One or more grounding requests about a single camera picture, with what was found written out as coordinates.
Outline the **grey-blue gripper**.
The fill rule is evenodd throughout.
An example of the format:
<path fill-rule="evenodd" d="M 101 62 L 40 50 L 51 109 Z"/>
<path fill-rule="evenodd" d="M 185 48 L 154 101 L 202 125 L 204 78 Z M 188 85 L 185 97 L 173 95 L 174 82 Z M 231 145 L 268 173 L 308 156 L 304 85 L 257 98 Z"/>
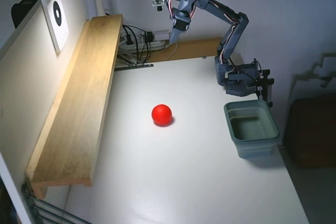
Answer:
<path fill-rule="evenodd" d="M 195 1 L 196 0 L 180 0 L 178 7 L 173 7 L 173 28 L 169 39 L 170 44 L 177 42 L 179 36 L 189 29 Z"/>

